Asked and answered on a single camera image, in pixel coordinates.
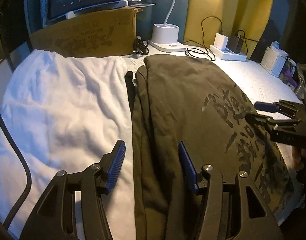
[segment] silver screw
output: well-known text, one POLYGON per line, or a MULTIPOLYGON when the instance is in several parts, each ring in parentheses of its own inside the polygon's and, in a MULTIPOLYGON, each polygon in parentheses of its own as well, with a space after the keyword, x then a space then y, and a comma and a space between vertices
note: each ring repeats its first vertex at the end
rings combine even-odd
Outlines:
POLYGON ((101 167, 101 165, 99 165, 99 163, 94 163, 91 166, 92 170, 98 170, 100 167, 101 167))
POLYGON ((240 177, 242 177, 242 178, 246 178, 246 177, 247 177, 247 172, 246 172, 246 171, 240 171, 238 174, 239 174, 240 177))
POLYGON ((57 175, 58 177, 62 177, 62 176, 65 175, 65 171, 58 171, 58 172, 56 173, 56 175, 57 175))
POLYGON ((213 166, 210 165, 210 164, 204 165, 203 168, 204 168, 204 170, 206 170, 206 171, 211 171, 211 170, 213 170, 213 166))

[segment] yellow curtain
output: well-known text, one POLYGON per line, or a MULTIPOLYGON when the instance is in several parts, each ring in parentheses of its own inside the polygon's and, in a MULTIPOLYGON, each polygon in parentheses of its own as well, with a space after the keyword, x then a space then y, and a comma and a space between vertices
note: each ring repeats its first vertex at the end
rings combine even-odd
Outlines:
MULTIPOLYGON (((201 21, 207 16, 222 19, 223 34, 228 37, 243 29, 247 38, 259 40, 269 20, 272 2, 273 0, 189 0, 184 40, 202 43, 201 21)), ((203 27, 204 42, 209 47, 214 43, 220 23, 217 19, 211 18, 205 20, 203 27)), ((247 41, 247 45, 249 58, 256 42, 247 41)))

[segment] human hand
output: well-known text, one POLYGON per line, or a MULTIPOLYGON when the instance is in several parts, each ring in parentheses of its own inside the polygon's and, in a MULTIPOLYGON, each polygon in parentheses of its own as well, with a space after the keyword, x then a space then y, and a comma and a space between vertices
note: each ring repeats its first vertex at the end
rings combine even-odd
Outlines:
POLYGON ((306 158, 306 149, 292 147, 293 167, 296 171, 304 168, 304 163, 301 161, 302 157, 306 158))

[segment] white basket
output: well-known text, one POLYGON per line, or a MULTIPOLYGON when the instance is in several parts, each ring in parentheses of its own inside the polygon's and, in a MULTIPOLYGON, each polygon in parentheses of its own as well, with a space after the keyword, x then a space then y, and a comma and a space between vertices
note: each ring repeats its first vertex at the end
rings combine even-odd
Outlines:
POLYGON ((271 75, 278 77, 285 64, 286 59, 270 47, 266 47, 261 66, 271 75))

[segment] blue curtain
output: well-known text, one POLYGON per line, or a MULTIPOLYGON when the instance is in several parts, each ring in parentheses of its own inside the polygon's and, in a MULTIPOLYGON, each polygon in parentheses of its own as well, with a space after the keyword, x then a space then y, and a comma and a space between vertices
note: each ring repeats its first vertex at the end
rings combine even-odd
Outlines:
MULTIPOLYGON (((163 23, 170 9, 173 0, 142 0, 142 3, 156 3, 156 5, 146 7, 137 14, 136 33, 142 39, 152 38, 152 28, 155 23, 163 23)), ((179 39, 182 42, 184 37, 186 15, 189 0, 176 0, 173 11, 167 21, 180 27, 179 39)))

